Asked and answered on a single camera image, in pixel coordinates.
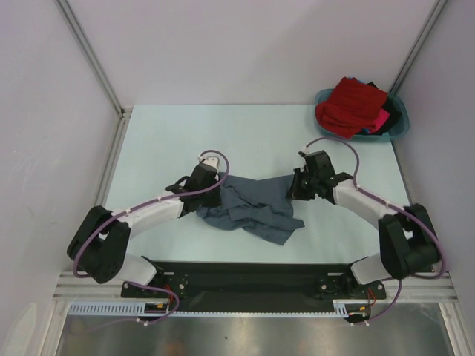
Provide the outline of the grey-blue t shirt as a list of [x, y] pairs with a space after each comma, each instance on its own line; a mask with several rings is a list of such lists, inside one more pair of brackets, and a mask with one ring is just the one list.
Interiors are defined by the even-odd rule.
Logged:
[[196, 215], [208, 225], [224, 231], [239, 228], [276, 245], [284, 245], [304, 221], [294, 218], [286, 194], [292, 176], [247, 179], [229, 175], [220, 189], [221, 204], [201, 207]]

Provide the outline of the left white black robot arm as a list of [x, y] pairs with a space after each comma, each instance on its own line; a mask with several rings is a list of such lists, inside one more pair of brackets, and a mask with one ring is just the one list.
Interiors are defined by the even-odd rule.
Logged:
[[90, 277], [98, 284], [117, 278], [136, 283], [153, 297], [164, 287], [160, 268], [146, 257], [127, 252], [129, 241], [169, 220], [179, 219], [201, 206], [220, 204], [220, 160], [202, 159], [191, 175], [180, 178], [148, 202], [124, 211], [101, 205], [90, 209], [67, 248], [77, 277]]

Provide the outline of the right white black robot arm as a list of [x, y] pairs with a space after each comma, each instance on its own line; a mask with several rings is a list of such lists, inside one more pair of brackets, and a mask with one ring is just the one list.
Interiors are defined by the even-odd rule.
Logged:
[[300, 152], [304, 166], [294, 170], [286, 197], [310, 201], [320, 197], [353, 212], [379, 234], [379, 253], [350, 265], [342, 288], [360, 297], [377, 280], [403, 280], [442, 262], [442, 252], [427, 209], [398, 206], [361, 188], [355, 177], [337, 174], [325, 151]]

